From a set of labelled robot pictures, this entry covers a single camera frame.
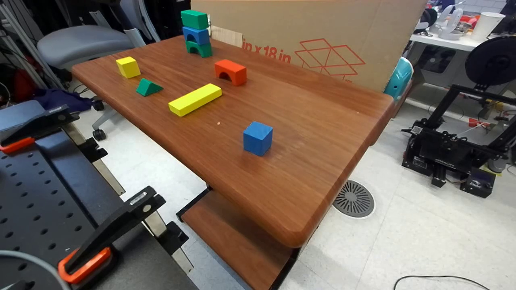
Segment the white cup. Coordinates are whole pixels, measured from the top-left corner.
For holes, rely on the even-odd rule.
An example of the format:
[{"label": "white cup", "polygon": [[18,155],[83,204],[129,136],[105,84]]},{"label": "white cup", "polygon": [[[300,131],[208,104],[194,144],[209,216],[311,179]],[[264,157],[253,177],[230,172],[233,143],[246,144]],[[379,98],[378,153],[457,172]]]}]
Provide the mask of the white cup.
[{"label": "white cup", "polygon": [[471,34],[474,40],[485,40],[505,15],[495,12],[482,12],[480,19]]}]

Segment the table lower shelf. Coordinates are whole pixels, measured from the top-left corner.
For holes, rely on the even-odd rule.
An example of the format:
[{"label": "table lower shelf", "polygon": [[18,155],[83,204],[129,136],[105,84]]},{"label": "table lower shelf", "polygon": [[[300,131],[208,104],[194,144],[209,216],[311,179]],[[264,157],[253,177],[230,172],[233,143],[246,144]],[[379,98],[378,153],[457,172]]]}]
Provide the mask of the table lower shelf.
[{"label": "table lower shelf", "polygon": [[214,190],[194,201],[181,218],[256,290],[278,288],[299,253],[276,241]]}]

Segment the blue cube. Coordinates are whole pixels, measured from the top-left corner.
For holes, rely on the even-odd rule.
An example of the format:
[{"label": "blue cube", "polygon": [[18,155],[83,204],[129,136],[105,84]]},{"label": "blue cube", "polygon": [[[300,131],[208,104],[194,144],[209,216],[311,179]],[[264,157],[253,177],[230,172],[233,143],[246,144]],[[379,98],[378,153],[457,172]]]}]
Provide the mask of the blue cube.
[{"label": "blue cube", "polygon": [[272,127],[252,122],[244,130],[244,150],[263,156],[272,144]]},{"label": "blue cube", "polygon": [[195,29],[183,26],[183,35],[185,36],[185,41],[193,41],[198,45],[209,43],[208,29]]}]

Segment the stacked blocks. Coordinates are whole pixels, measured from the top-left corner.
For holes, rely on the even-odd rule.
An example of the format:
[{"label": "stacked blocks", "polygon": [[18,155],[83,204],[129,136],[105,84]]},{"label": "stacked blocks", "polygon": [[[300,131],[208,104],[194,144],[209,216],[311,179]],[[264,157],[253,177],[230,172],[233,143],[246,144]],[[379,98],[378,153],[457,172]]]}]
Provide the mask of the stacked blocks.
[{"label": "stacked blocks", "polygon": [[247,68],[227,59],[215,63],[215,74],[217,77],[227,75],[233,86],[240,86],[247,81]]},{"label": "stacked blocks", "polygon": [[150,94],[159,92],[161,90],[163,90],[162,87],[151,82],[150,80],[148,80],[146,78],[142,78],[140,80],[140,84],[138,85],[138,88],[136,89],[136,91],[143,96],[148,96]]},{"label": "stacked blocks", "polygon": [[117,59],[117,65],[120,73],[126,78],[135,77],[141,74],[138,63],[130,56]]},{"label": "stacked blocks", "polygon": [[208,14],[194,10],[181,11],[183,34],[188,53],[199,53],[201,57],[212,55],[212,45],[209,42]]},{"label": "stacked blocks", "polygon": [[207,84],[191,93],[188,93],[178,99],[168,103],[169,109],[179,117],[182,117],[191,111],[213,101],[222,95],[222,89]]},{"label": "stacked blocks", "polygon": [[271,126],[254,121],[244,130],[244,150],[263,156],[271,144]]}]

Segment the yellow cube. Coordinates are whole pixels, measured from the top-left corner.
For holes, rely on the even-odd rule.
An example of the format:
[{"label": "yellow cube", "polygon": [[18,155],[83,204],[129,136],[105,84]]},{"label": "yellow cube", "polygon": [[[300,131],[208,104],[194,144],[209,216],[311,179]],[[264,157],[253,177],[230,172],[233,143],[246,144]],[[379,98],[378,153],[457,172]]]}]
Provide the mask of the yellow cube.
[{"label": "yellow cube", "polygon": [[207,84],[204,87],[173,100],[168,103],[168,107],[174,114],[182,117],[210,101],[213,101],[221,95],[221,88],[213,84]]},{"label": "yellow cube", "polygon": [[120,73],[126,78],[135,77],[141,74],[136,59],[130,56],[117,59],[117,65]]}]

